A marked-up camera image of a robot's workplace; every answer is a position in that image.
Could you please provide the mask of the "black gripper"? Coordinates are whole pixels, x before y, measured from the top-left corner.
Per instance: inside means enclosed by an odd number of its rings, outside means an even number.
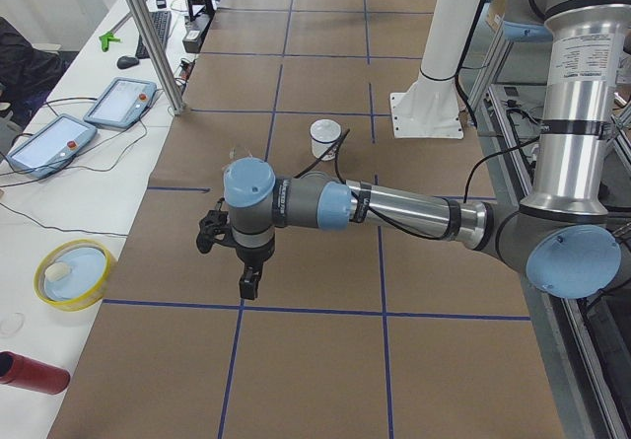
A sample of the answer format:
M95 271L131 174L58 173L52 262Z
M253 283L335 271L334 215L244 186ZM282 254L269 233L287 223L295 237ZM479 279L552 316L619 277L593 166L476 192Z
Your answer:
M236 245L237 257L245 264L239 280L240 297L244 300L255 300L258 297L260 282L260 267L268 261L275 252L275 242L269 241L265 245L255 248Z

